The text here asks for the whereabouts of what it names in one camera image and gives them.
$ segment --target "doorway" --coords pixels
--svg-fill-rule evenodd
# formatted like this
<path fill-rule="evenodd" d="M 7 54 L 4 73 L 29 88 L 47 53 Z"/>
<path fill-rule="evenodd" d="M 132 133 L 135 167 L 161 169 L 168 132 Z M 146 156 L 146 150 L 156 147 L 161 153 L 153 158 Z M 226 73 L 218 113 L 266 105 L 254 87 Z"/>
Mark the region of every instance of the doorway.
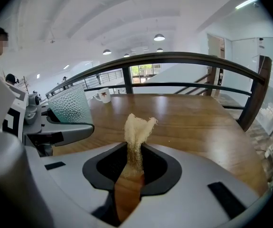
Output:
<path fill-rule="evenodd" d="M 225 40 L 218 36 L 207 34 L 208 38 L 208 55 L 225 59 Z M 216 78 L 214 84 L 221 86 L 223 83 L 224 71 L 217 68 Z M 220 93 L 220 90 L 213 90 L 215 95 Z"/>

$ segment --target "window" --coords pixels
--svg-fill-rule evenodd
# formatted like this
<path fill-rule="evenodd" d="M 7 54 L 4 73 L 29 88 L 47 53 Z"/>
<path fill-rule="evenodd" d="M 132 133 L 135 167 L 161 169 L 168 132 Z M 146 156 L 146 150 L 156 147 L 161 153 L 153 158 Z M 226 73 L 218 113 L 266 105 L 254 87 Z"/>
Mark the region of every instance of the window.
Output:
<path fill-rule="evenodd" d="M 161 65 L 160 64 L 153 64 L 153 74 L 159 74 L 161 70 Z"/>
<path fill-rule="evenodd" d="M 132 81 L 134 84 L 144 83 L 154 75 L 159 74 L 161 71 L 161 64 L 144 64 L 132 66 Z"/>

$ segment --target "black rectangular slot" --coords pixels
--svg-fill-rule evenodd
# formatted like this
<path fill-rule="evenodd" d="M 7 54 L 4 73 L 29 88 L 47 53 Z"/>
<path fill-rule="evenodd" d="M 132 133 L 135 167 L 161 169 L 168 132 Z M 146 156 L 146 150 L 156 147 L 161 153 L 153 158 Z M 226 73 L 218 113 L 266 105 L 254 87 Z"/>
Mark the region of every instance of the black rectangular slot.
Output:
<path fill-rule="evenodd" d="M 52 164 L 48 164 L 48 165 L 45 165 L 45 168 L 47 170 L 51 170 L 51 169 L 55 169 L 55 168 L 58 168 L 58 167 L 61 167 L 61 166 L 64 166 L 66 164 L 64 164 L 62 161 L 60 162 L 55 162 L 55 163 L 52 163 Z"/>
<path fill-rule="evenodd" d="M 245 211 L 245 206 L 223 183 L 214 182 L 209 184 L 208 187 L 231 219 Z"/>

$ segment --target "white mug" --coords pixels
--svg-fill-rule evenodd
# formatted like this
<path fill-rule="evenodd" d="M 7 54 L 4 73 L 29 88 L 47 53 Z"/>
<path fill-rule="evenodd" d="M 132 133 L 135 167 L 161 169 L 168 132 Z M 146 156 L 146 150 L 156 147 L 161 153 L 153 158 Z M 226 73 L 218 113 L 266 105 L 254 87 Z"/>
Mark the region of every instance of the white mug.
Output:
<path fill-rule="evenodd" d="M 111 101 L 109 88 L 103 88 L 103 89 L 97 90 L 97 93 L 98 93 L 100 99 L 98 99 L 96 96 L 94 96 L 94 98 L 96 100 L 102 101 L 103 103 L 108 103 Z"/>

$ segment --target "clear glass cup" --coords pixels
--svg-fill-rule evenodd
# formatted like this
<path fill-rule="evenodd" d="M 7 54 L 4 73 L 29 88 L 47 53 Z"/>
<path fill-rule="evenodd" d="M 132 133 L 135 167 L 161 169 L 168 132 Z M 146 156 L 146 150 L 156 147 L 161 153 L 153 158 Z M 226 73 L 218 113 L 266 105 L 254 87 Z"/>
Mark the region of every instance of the clear glass cup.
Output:
<path fill-rule="evenodd" d="M 52 96 L 48 105 L 62 123 L 93 124 L 91 111 L 81 85 L 70 87 Z"/>

